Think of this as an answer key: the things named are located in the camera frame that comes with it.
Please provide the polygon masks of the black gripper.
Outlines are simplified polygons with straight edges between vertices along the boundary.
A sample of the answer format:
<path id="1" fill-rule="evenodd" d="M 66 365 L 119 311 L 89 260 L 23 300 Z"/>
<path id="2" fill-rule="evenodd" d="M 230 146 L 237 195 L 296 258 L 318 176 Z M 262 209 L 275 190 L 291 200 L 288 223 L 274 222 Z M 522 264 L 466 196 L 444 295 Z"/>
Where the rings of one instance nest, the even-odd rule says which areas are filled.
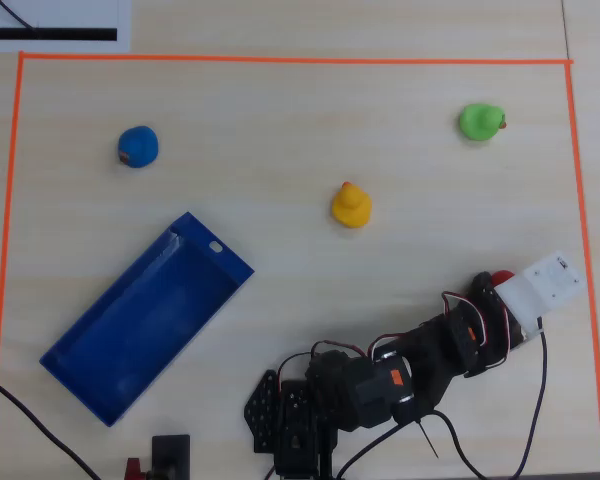
<path id="1" fill-rule="evenodd" d="M 460 315 L 473 343 L 465 378 L 504 364 L 511 351 L 524 342 L 519 322 L 495 291 L 496 279 L 494 274 L 484 271 L 472 279 L 466 296 L 441 293 L 444 316 Z"/>

